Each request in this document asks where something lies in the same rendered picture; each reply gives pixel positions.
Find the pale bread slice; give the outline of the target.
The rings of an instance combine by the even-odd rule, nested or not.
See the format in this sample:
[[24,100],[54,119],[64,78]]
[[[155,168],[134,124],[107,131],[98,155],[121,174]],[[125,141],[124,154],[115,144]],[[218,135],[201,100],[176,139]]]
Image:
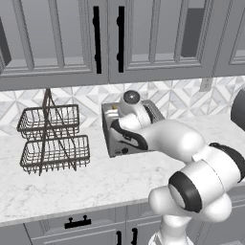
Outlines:
[[118,117],[119,116],[119,109],[117,106],[112,106],[106,114],[110,117]]

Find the grey base cupboard door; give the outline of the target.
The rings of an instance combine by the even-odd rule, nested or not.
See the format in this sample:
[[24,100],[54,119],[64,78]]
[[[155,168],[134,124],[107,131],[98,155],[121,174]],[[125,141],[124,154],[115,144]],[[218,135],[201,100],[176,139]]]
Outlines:
[[126,225],[126,240],[127,245],[131,245],[132,241],[132,229],[138,229],[138,240],[137,245],[148,245],[149,239],[159,230],[160,222],[149,222],[139,224],[137,227],[127,226]]
[[124,245],[124,222],[61,234],[44,235],[33,238],[32,243],[33,245],[117,245],[116,231],[122,232],[122,245]]

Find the silver toaster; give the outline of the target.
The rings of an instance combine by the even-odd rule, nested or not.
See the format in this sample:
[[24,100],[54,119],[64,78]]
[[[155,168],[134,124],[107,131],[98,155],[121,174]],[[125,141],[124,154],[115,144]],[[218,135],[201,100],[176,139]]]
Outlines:
[[[151,100],[143,100],[142,101],[143,106],[145,107],[145,110],[150,115],[150,118],[152,119],[152,122],[155,123],[157,121],[163,120],[165,117],[162,115],[161,111],[157,108],[157,106],[151,101]],[[128,148],[128,153],[124,155],[129,154],[137,154],[142,153],[143,151],[139,148],[136,148],[132,145],[128,145],[125,143],[118,142],[109,132],[109,128],[111,125],[111,122],[118,117],[110,117],[106,114],[106,112],[112,107],[117,106],[119,109],[119,103],[118,102],[111,102],[111,103],[103,103],[101,105],[101,119],[102,119],[102,129],[104,134],[104,139],[106,141],[107,151],[108,155],[113,158],[116,156],[115,151],[123,148]]]

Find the grey wall cupboard door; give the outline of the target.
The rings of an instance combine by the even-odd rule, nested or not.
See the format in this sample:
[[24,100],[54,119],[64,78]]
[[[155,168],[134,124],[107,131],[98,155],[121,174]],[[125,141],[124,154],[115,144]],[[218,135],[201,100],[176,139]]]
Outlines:
[[245,76],[245,0],[230,0],[212,75]]
[[[219,0],[109,0],[109,81],[209,78],[216,57]],[[123,73],[118,72],[124,6]]]
[[[100,8],[101,74],[93,7]],[[108,82],[108,0],[0,0],[0,91]]]

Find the grey drawer front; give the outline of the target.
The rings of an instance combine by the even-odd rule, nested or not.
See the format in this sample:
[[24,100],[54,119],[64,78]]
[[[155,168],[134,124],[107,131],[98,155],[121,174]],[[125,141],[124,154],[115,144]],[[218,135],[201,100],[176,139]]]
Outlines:
[[139,224],[160,222],[161,217],[154,214],[147,202],[126,207],[126,225],[137,227]]
[[[100,225],[110,225],[125,221],[126,207],[117,207],[107,210],[98,210],[93,212],[82,212],[76,214],[69,214],[62,217],[42,219],[30,223],[26,223],[26,229],[31,238],[38,238],[44,235],[59,234],[76,229],[94,228]],[[65,229],[64,224],[68,223],[69,217],[74,221],[82,220],[86,215],[88,219],[92,220],[92,224],[72,229]]]

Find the dark grey rounded appliance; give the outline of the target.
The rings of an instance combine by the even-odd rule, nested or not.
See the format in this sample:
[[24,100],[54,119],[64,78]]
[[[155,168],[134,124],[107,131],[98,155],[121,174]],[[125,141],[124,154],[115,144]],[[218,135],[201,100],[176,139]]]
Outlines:
[[234,98],[231,120],[245,131],[245,88],[241,89]]

